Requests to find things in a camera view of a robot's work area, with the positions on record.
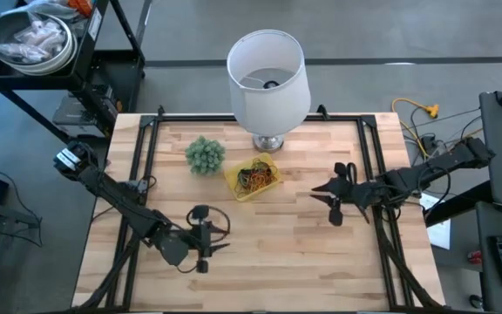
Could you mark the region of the white round bowl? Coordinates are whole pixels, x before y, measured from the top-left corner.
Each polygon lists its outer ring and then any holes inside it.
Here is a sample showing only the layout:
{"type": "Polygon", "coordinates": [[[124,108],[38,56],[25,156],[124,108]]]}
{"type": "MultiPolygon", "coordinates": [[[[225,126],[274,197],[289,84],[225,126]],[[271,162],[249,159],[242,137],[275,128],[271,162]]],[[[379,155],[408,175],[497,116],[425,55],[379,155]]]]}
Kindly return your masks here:
{"type": "Polygon", "coordinates": [[[31,13],[28,11],[20,11],[0,16],[0,24],[8,22],[15,23],[23,20],[28,22],[34,22],[37,20],[45,20],[45,19],[52,19],[55,22],[58,22],[62,26],[62,28],[66,31],[66,34],[68,36],[68,42],[61,53],[59,53],[55,58],[34,65],[12,64],[2,59],[0,59],[0,61],[2,61],[4,64],[10,66],[11,68],[23,74],[31,76],[49,75],[65,67],[71,61],[71,58],[76,50],[77,39],[72,34],[71,29],[68,27],[68,25],[60,18],[54,17],[52,15],[47,15],[44,13],[31,13]]]}

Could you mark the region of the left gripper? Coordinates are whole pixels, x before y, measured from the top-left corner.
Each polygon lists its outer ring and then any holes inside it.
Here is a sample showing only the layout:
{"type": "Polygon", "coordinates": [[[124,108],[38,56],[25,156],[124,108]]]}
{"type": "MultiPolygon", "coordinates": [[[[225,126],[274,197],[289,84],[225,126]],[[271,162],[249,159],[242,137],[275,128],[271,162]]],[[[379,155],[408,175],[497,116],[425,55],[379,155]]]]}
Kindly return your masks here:
{"type": "Polygon", "coordinates": [[[190,211],[189,217],[197,221],[196,224],[191,225],[190,229],[183,229],[170,220],[162,220],[162,225],[153,235],[154,245],[163,258],[181,273],[189,273],[194,270],[198,273],[207,273],[207,258],[216,251],[227,247],[227,244],[211,246],[212,233],[227,234],[228,231],[214,226],[206,220],[209,209],[208,205],[196,205],[190,211]],[[197,262],[191,270],[181,270],[179,266],[191,249],[198,253],[197,262]]]}

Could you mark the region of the black utility cart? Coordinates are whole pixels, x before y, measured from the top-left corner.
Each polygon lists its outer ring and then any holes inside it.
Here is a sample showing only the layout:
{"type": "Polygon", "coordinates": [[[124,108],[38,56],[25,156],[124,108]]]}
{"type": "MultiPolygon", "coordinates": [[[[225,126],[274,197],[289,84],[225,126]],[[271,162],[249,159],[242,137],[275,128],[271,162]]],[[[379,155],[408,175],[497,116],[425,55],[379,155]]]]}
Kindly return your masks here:
{"type": "Polygon", "coordinates": [[[97,127],[106,138],[113,133],[116,118],[106,108],[104,101],[93,90],[100,83],[112,88],[119,97],[122,113],[132,113],[137,105],[141,80],[145,77],[146,60],[135,34],[126,19],[119,0],[95,0],[89,28],[97,33],[83,34],[73,60],[58,72],[46,76],[28,76],[0,61],[0,93],[27,113],[38,124],[53,133],[64,143],[70,136],[59,130],[34,107],[16,94],[17,90],[63,90],[70,92],[97,119],[97,127]],[[98,50],[95,48],[106,9],[111,6],[125,33],[129,50],[98,50]]]}

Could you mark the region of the black box device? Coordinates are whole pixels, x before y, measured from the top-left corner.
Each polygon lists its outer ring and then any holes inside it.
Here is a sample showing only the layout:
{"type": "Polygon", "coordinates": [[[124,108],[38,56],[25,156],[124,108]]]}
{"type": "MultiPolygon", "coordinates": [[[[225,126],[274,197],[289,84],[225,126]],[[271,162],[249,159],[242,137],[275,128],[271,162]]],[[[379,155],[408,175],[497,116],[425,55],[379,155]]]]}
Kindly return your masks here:
{"type": "MultiPolygon", "coordinates": [[[[109,85],[95,85],[92,90],[116,117],[124,106],[109,85]]],[[[105,132],[97,118],[89,113],[82,103],[71,93],[62,98],[61,104],[52,117],[53,124],[72,138],[104,138],[105,132]]]]}

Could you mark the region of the orange packet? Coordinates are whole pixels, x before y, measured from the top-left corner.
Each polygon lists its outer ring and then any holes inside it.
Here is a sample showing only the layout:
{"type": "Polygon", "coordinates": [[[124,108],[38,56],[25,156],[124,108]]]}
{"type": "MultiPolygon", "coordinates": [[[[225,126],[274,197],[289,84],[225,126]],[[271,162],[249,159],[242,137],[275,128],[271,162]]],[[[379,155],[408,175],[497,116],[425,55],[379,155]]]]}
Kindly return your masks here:
{"type": "Polygon", "coordinates": [[[84,16],[89,16],[92,13],[92,0],[67,0],[67,3],[84,16]]]}

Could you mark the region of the white paper sheet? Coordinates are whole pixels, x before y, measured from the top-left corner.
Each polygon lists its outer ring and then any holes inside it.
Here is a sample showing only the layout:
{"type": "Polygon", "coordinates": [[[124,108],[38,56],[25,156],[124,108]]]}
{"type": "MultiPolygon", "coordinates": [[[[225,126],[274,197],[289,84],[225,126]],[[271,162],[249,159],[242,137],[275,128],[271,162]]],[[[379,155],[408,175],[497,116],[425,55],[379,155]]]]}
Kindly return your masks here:
{"type": "MultiPolygon", "coordinates": [[[[438,198],[432,195],[421,194],[420,205],[429,209],[436,205],[438,198]]],[[[431,245],[441,249],[449,250],[451,248],[451,220],[440,222],[427,228],[427,233],[431,245]]]]}

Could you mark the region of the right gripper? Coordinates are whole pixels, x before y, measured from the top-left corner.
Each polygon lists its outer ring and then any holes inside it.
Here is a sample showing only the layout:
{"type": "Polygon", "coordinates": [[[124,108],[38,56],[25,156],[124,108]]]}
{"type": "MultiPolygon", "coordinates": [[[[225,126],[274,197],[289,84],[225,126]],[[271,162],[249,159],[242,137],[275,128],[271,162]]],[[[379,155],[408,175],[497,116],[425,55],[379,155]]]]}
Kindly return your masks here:
{"type": "Polygon", "coordinates": [[[331,193],[328,195],[313,195],[313,198],[326,203],[330,207],[329,222],[334,226],[343,224],[342,203],[354,204],[364,220],[370,224],[367,207],[380,202],[385,195],[385,186],[379,181],[357,182],[357,168],[352,162],[344,164],[337,162],[334,166],[335,178],[327,183],[312,188],[314,192],[331,193]]]}

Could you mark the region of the clear plastic bag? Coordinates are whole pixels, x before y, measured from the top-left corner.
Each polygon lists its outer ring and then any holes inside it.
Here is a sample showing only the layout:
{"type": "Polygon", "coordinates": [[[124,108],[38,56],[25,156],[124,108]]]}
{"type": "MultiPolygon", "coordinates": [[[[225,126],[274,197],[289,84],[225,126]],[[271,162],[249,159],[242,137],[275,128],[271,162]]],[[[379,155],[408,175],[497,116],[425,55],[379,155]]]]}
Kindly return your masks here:
{"type": "Polygon", "coordinates": [[[0,59],[12,64],[34,65],[55,58],[68,36],[52,19],[0,24],[0,59]]]}

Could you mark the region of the yellow translucent plastic bin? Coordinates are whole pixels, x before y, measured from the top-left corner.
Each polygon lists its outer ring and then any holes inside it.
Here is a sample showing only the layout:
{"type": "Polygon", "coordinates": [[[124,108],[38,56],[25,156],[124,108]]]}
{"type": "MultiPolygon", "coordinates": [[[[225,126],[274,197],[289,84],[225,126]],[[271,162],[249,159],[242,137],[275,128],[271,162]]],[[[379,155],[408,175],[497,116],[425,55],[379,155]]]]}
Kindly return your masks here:
{"type": "Polygon", "coordinates": [[[273,188],[276,184],[278,183],[281,183],[282,182],[282,175],[281,175],[281,172],[280,170],[278,169],[277,167],[277,173],[275,174],[275,177],[277,179],[276,182],[270,184],[269,186],[265,187],[265,188],[262,188],[254,193],[251,193],[249,194],[248,192],[245,191],[244,188],[242,188],[241,186],[239,186],[237,184],[237,174],[239,173],[239,171],[244,168],[244,167],[250,167],[251,164],[252,164],[252,161],[255,159],[255,158],[258,158],[259,160],[263,160],[263,161],[266,161],[267,163],[269,164],[274,164],[275,165],[275,162],[273,161],[272,157],[270,154],[268,153],[261,153],[261,154],[258,154],[256,155],[255,157],[251,158],[251,159],[248,159],[248,160],[245,160],[245,161],[242,161],[240,162],[239,164],[235,165],[235,166],[231,166],[229,167],[227,170],[224,171],[224,176],[225,176],[225,179],[227,181],[227,184],[229,186],[229,189],[230,191],[232,192],[234,198],[237,200],[237,201],[247,201],[257,195],[259,195],[260,193],[270,189],[270,188],[273,188]]]}

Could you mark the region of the white shade silver table lamp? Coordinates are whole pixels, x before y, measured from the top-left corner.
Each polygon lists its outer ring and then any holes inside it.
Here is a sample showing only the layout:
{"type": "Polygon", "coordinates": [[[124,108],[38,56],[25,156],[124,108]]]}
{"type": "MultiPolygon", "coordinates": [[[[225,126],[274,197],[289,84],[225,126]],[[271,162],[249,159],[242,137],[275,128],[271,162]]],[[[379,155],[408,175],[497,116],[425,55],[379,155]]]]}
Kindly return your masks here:
{"type": "Polygon", "coordinates": [[[280,150],[284,135],[306,119],[312,104],[300,43],[284,31],[254,31],[232,46],[226,63],[231,107],[237,122],[252,134],[258,151],[280,150]],[[264,70],[281,71],[289,77],[267,80],[260,87],[243,83],[253,73],[264,70]]]}

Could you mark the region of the green plant in patterned pot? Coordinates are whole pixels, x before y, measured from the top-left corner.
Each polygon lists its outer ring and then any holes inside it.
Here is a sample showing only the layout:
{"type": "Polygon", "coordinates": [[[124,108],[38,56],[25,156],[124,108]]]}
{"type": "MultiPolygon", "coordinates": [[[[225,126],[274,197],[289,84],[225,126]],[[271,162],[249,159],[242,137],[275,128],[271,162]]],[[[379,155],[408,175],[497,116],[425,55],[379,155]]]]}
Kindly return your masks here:
{"type": "Polygon", "coordinates": [[[225,153],[226,148],[218,140],[200,136],[186,148],[185,157],[192,174],[207,176],[220,171],[225,153]]]}

